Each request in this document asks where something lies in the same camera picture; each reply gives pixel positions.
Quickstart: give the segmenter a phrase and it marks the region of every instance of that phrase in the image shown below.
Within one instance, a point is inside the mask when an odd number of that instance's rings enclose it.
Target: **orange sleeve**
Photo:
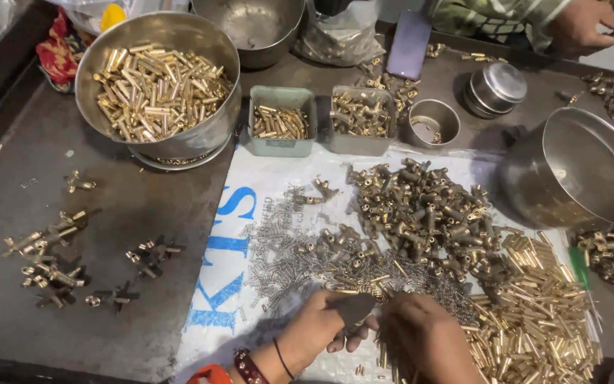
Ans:
[[[200,384],[200,379],[202,378],[205,378],[209,384],[233,384],[226,370],[217,364],[209,364],[202,367],[186,384]]]

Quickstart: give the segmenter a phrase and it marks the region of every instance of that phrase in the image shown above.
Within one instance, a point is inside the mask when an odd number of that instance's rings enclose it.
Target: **metal tray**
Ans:
[[[300,109],[307,113],[310,139],[264,139],[252,136],[255,125],[255,104],[270,108]],[[251,108],[247,127],[250,142],[248,150],[255,156],[270,157],[307,157],[312,153],[312,145],[317,138],[317,103],[314,92],[304,88],[265,87],[256,85],[251,88]]]
[[[344,85],[337,85],[333,87],[333,94],[340,96],[345,92],[351,94],[360,94],[366,92],[367,94],[374,95],[369,100],[381,101],[383,107],[388,110],[390,116],[396,116],[394,108],[394,100],[388,91],[372,90],[371,88],[360,87],[347,87]],[[333,109],[333,99],[331,99],[331,109]],[[333,121],[329,119],[329,131],[328,141],[329,149],[333,153],[340,154],[357,154],[363,156],[383,156],[388,150],[388,147],[397,138],[397,121],[393,120],[390,124],[389,137],[371,137],[360,135],[343,135],[337,133],[333,129]]]

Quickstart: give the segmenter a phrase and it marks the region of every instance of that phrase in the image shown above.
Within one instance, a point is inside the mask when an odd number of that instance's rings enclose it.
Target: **bangle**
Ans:
[[[276,353],[278,353],[278,359],[281,361],[281,365],[283,365],[283,369],[286,370],[286,373],[291,378],[291,380],[295,381],[293,374],[291,373],[291,371],[288,370],[288,367],[286,367],[286,363],[283,362],[283,356],[281,356],[281,351],[279,351],[278,349],[278,343],[276,342],[276,337],[272,337],[271,339],[274,341],[274,346],[276,346]]]
[[[233,364],[241,375],[243,382],[247,384],[269,384],[269,381],[262,375],[260,369],[251,359],[251,352],[241,347],[233,354]]]

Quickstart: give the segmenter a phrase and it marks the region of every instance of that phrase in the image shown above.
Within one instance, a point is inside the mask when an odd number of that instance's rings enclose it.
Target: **striped shirt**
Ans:
[[[546,26],[571,0],[432,0],[432,26],[457,36],[482,33],[505,42],[525,31],[532,47],[543,52],[550,44]]]

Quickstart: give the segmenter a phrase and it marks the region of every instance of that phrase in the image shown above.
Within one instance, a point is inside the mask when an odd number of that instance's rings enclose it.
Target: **red cloth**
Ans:
[[[233,384],[226,370],[217,364],[209,364],[202,367],[186,384],[200,384],[200,379],[202,378],[205,378],[209,384]]]
[[[64,9],[58,7],[49,38],[36,47],[41,67],[57,89],[72,92],[77,65],[93,40],[88,33],[75,30]]]

